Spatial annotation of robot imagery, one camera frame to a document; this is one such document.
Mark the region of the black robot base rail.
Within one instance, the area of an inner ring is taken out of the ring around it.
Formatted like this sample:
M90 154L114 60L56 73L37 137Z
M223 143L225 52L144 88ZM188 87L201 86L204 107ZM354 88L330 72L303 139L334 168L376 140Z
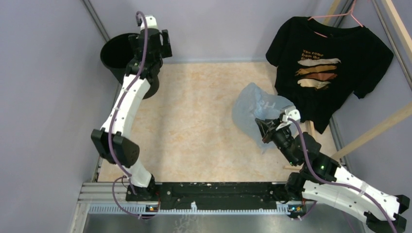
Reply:
M304 199L289 194L284 183L277 182L164 182L147 188L128 187L126 201L154 202L147 212L189 211L200 213L279 212L301 220L314 208Z

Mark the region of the light blue plastic trash bag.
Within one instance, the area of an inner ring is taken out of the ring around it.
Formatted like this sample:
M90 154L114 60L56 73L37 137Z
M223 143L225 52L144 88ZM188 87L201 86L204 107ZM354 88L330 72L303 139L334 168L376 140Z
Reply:
M249 83L238 95L233 108L232 120L234 124L265 153L268 149L275 149L273 142L265 144L255 119L277 119L281 111L293 103L285 97L265 92L255 83Z

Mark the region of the black plastic trash bin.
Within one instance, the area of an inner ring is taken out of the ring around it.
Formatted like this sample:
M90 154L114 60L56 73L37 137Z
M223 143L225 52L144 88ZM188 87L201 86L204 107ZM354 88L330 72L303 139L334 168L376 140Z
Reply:
M124 33L110 39L101 49L100 59L103 65L109 69L120 84L123 84L124 75L128 64L134 59L132 46L129 42L130 36L136 33ZM158 74L163 65L162 60L146 61L142 77L146 78L151 85L144 98L152 97L159 89Z

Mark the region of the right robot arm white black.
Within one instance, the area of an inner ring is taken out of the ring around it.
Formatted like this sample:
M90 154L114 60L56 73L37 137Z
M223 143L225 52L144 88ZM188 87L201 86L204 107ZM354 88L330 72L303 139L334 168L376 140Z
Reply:
M295 120L255 120L263 143L273 142L290 165L300 166L289 175L285 194L291 200L306 199L349 214L375 233L404 233L410 198L390 195L349 172L338 161L320 152L321 144L298 128L293 137L290 125Z

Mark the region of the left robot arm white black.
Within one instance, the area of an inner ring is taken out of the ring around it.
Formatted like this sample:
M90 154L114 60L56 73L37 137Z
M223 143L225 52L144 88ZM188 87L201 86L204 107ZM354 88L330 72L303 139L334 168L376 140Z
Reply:
M156 184L139 160L140 147L130 139L137 110L144 99L159 89L160 69L172 57L168 30L148 29L125 33L110 39L101 49L100 59L121 84L111 113L91 140L101 158L117 165L129 181L127 200L151 200Z

